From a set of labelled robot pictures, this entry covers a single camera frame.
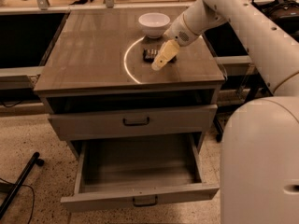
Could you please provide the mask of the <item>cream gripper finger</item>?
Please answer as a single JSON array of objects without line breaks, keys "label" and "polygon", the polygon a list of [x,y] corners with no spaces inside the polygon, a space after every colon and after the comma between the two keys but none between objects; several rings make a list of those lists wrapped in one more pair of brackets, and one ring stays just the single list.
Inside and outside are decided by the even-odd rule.
[{"label": "cream gripper finger", "polygon": [[155,56],[151,68],[154,71],[161,70],[167,65],[179,52],[179,44],[176,40],[167,40],[164,42]]}]

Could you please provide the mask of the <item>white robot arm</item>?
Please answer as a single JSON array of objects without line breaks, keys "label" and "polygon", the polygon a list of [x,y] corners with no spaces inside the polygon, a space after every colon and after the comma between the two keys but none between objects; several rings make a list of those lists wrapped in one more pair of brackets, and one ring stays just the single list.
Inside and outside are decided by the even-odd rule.
[{"label": "white robot arm", "polygon": [[270,90],[229,118],[221,144],[221,224],[299,224],[299,44],[249,0],[197,0],[172,23],[160,69],[229,22]]}]

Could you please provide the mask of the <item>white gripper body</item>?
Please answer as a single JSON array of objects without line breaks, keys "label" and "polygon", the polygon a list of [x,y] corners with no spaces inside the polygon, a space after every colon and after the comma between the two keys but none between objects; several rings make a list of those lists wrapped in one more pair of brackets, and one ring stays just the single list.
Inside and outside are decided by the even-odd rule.
[{"label": "white gripper body", "polygon": [[181,47],[186,47],[195,41],[199,36],[199,20],[192,15],[179,15],[166,30],[168,39],[178,42]]}]

